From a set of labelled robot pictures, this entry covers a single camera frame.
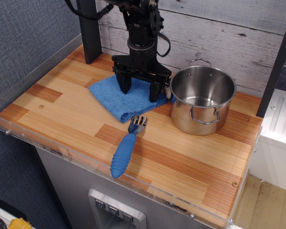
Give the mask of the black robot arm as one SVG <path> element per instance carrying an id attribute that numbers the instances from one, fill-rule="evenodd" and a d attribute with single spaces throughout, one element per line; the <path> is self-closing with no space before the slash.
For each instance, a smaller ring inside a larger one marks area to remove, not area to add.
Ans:
<path id="1" fill-rule="evenodd" d="M 169 39 L 161 34 L 163 17 L 156 0 L 109 0 L 119 7 L 129 34 L 129 55 L 114 55 L 113 71 L 120 90 L 126 94 L 136 78 L 150 83 L 150 102 L 155 102 L 160 91 L 169 83 L 172 72 L 161 65 L 157 57 L 158 38 Z"/>

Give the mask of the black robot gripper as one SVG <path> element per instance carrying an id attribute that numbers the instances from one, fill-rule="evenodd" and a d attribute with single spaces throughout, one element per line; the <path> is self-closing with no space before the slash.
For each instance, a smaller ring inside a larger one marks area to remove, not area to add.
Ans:
<path id="1" fill-rule="evenodd" d="M 170 81 L 172 72 L 157 60 L 157 45 L 150 47 L 131 47 L 129 55 L 114 55 L 113 70 L 120 90 L 127 94 L 132 86 L 132 78 L 147 81 L 150 84 L 150 102 L 157 98 Z"/>

